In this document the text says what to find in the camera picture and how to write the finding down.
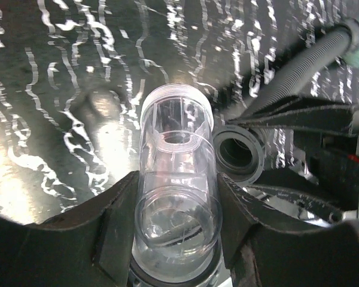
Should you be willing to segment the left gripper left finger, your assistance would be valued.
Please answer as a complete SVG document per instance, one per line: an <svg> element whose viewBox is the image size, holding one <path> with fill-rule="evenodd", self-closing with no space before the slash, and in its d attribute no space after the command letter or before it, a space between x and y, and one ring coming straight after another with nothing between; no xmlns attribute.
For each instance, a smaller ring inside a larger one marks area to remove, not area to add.
<svg viewBox="0 0 359 287"><path fill-rule="evenodd" d="M0 286L126 286L139 173L41 224L0 216Z"/></svg>

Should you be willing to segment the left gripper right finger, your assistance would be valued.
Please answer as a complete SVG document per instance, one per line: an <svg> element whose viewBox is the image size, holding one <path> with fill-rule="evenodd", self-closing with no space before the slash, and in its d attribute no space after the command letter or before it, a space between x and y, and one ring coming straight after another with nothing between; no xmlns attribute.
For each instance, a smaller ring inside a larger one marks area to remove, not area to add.
<svg viewBox="0 0 359 287"><path fill-rule="evenodd" d="M359 220L319 227L217 176L221 244L234 286L359 286Z"/></svg>

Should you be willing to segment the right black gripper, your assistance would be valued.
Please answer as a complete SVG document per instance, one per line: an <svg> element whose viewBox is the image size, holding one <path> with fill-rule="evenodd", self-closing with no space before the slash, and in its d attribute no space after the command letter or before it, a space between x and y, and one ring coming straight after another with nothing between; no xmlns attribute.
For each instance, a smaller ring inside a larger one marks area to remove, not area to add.
<svg viewBox="0 0 359 287"><path fill-rule="evenodd" d="M319 186L341 209L359 209L359 105L288 96L227 122L246 128L300 131L294 132L294 146L305 153L307 168ZM271 208L310 224L343 221L339 208L301 191L257 184L246 186L245 191Z"/></svg>

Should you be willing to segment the clear plastic canister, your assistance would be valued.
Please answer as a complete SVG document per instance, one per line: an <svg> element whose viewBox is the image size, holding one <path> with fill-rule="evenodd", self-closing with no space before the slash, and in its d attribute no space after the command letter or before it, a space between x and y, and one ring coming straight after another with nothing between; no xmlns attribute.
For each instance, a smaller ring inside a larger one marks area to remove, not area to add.
<svg viewBox="0 0 359 287"><path fill-rule="evenodd" d="M130 268L150 286L202 285L221 257L210 103L192 86L167 84L144 100L140 126Z"/></svg>

